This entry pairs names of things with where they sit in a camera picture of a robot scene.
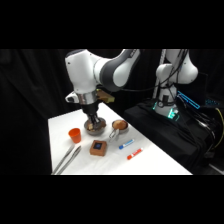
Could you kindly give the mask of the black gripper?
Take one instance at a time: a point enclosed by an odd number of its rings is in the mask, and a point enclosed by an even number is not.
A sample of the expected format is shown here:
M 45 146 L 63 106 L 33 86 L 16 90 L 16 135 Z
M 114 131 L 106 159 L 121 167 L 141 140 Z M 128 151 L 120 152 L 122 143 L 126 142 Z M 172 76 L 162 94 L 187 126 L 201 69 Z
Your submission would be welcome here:
M 98 111 L 98 103 L 92 103 L 88 105 L 82 105 L 82 110 L 87 116 L 93 116 L 97 114 Z M 95 124 L 94 126 L 99 127 L 101 120 L 98 116 L 95 116 Z M 87 121 L 87 129 L 93 129 L 93 122 L 91 118 L 88 118 Z

